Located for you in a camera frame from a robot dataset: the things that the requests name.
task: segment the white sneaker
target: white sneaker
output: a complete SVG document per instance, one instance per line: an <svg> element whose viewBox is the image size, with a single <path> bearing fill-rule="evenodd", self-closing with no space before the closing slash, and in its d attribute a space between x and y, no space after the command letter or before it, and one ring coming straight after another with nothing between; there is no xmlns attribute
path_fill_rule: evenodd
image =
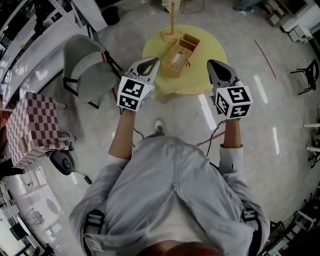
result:
<svg viewBox="0 0 320 256"><path fill-rule="evenodd" d="M154 123L154 133L155 134L165 134L164 123L162 120L158 119Z"/></svg>
<svg viewBox="0 0 320 256"><path fill-rule="evenodd" d="M247 13L244 10L235 10L235 11L243 16L247 16Z"/></svg>

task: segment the concrete floor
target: concrete floor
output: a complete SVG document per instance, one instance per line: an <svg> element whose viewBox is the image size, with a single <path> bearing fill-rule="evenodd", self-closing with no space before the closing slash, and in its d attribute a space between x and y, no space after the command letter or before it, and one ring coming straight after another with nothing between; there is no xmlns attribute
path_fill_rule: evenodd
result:
<svg viewBox="0 0 320 256"><path fill-rule="evenodd" d="M201 5L199 0L193 2ZM303 123L314 123L318 119L320 90L298 96L307 86L305 77L301 73L290 74L296 68L307 67L316 55L309 44L294 44L287 34L272 28L261 9L256 8L255 13L241 16L232 10L232 5L232 0L205 1L204 11L177 13L176 22L202 28L216 37L226 52L228 64L250 87L253 109L250 117L240 121L245 152L244 171L248 184L270 220L277 222L297 210L320 179L320 164L311 169L309 153L305 150L310 143L311 130L302 127ZM158 5L127 0L118 6L120 22L99 32L98 37L126 70L133 61L142 57L148 38L168 25L170 20L169 14ZM195 8L199 6L188 3L185 11ZM276 78L255 41L268 58ZM104 95L100 109L96 110L88 104L81 104L65 91L61 76L41 93L67 104L66 110L58 111L61 131L77 137L71 152L76 170L94 180L105 165L112 133L116 131L119 120L119 109L112 94ZM222 116L217 115L210 95L208 93L205 97L218 124ZM149 100L138 112L135 127L144 135L150 135L157 118L165 121L167 135L178 136L194 145L207 140L212 133L198 95L176 97L166 104ZM224 126L221 126L217 133L223 131ZM140 139L135 133L134 143ZM223 139L223 135L216 138L209 153L216 165L219 164L219 144ZM200 147L206 152L208 145ZM43 216L42 225L34 227L35 234L61 255L82 255L69 230L68 216L72 205L81 200L88 184L79 173L63 176L46 157L38 159L28 169L33 180L32 188L26 188L19 176L6 179L6 183L23 214L33 207ZM31 181L28 173L22 178L26 183Z"/></svg>

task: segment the jeans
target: jeans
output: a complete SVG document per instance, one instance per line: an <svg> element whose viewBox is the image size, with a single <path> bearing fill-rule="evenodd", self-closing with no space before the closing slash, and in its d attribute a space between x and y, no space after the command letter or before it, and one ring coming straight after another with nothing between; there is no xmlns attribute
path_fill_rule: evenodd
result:
<svg viewBox="0 0 320 256"><path fill-rule="evenodd" d="M242 0L238 3L236 3L233 6L233 9L235 11L250 11L252 10L252 6L258 4L259 2L261 2L261 0Z"/></svg>
<svg viewBox="0 0 320 256"><path fill-rule="evenodd" d="M24 170L20 168L12 168L13 166L14 165L11 159L0 163L0 181L6 176L18 175L18 174L24 173Z"/></svg>

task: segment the cuff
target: cuff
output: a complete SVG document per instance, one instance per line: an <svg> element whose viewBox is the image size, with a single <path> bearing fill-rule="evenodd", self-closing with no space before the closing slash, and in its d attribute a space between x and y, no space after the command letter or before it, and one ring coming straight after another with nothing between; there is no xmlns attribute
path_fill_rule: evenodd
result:
<svg viewBox="0 0 320 256"><path fill-rule="evenodd" d="M241 172L244 161L244 146L240 148L224 148L220 145L219 172L225 173Z"/></svg>
<svg viewBox="0 0 320 256"><path fill-rule="evenodd" d="M128 159L118 158L113 155L108 154L106 157L106 165L115 165L121 168L126 167L127 163L129 162Z"/></svg>

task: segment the white chair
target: white chair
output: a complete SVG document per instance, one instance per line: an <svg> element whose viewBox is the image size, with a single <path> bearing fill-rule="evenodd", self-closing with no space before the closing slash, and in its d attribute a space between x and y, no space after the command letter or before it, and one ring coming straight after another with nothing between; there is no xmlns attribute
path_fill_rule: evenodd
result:
<svg viewBox="0 0 320 256"><path fill-rule="evenodd" d="M102 58L97 63L83 59L88 55L102 53ZM71 37L63 49L63 87L79 97L82 103L88 103L99 109L92 101L102 94L110 91L117 84L117 77L121 80L118 70L121 67L111 58L107 49L93 39L76 35ZM77 84L76 90L69 83Z"/></svg>

